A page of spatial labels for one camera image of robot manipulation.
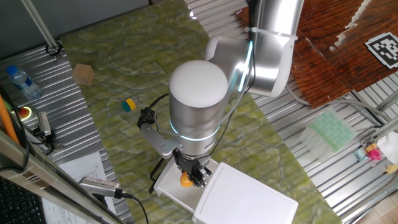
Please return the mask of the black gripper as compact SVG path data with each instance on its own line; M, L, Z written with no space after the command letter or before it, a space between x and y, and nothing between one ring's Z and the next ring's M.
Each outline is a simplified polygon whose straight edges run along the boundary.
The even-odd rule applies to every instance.
M208 178L212 175L211 170L206 167L210 162L209 154L190 157L178 150L174 150L173 157L181 173L193 171L193 183L196 187L202 188L206 186Z

